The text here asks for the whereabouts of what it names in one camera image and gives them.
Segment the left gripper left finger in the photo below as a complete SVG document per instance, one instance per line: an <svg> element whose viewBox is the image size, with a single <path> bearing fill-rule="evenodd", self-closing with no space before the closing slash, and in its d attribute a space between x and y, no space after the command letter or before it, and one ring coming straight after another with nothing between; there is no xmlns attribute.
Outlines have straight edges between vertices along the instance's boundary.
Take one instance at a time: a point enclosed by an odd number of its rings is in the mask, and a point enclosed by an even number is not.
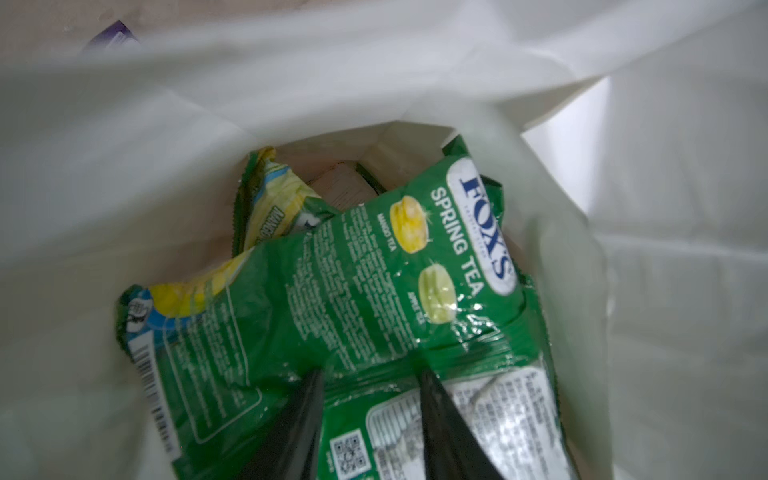
<svg viewBox="0 0 768 480"><path fill-rule="evenodd" d="M323 408L324 374L321 369L313 369L302 379L237 479L315 479Z"/></svg>

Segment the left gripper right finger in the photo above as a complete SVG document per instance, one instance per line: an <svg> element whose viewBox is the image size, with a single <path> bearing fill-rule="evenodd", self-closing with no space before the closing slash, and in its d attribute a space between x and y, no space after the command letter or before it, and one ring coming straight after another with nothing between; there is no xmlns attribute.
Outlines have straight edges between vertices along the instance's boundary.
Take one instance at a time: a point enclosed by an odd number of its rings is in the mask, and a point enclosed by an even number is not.
<svg viewBox="0 0 768 480"><path fill-rule="evenodd" d="M424 369L418 380L425 478L502 480L436 374Z"/></svg>

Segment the green spring tea candy bag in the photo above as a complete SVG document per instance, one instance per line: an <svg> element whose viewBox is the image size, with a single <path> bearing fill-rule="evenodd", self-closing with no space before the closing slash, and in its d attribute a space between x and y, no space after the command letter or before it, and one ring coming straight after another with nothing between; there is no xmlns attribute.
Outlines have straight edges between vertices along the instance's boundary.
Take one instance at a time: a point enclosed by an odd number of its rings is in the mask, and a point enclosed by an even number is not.
<svg viewBox="0 0 768 480"><path fill-rule="evenodd" d="M315 479L426 479L432 370L503 479L577 477L504 193L461 138L405 185L178 283L129 287L116 336L180 479L237 479L313 369Z"/></svg>

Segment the yellow green Fox's candy bag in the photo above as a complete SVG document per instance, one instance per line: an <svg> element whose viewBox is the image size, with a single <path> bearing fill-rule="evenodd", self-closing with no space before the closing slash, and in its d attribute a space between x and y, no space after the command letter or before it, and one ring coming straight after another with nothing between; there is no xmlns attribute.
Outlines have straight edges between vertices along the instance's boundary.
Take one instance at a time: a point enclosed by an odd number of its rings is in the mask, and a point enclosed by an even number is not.
<svg viewBox="0 0 768 480"><path fill-rule="evenodd" d="M233 208L232 255L273 238L311 230L339 214L286 164L277 151L252 151Z"/></svg>

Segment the white paper bag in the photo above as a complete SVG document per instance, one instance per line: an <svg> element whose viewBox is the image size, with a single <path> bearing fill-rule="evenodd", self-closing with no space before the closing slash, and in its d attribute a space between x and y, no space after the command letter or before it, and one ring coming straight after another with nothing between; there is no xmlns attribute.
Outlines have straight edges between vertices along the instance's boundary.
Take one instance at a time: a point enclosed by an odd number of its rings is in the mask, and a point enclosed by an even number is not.
<svg viewBox="0 0 768 480"><path fill-rule="evenodd" d="M1 475L168 479L114 334L262 145L502 182L582 476L767 475L767 5L356 1L1 66Z"/></svg>

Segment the purple berries candy bag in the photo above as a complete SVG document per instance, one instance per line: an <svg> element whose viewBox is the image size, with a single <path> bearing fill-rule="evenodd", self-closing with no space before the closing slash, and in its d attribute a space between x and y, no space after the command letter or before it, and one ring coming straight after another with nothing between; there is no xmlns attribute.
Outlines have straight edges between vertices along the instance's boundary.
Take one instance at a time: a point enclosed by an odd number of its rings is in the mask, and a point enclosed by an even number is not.
<svg viewBox="0 0 768 480"><path fill-rule="evenodd" d="M127 45L137 45L139 43L133 32L120 20L115 21L85 46L84 51L93 49L112 49Z"/></svg>

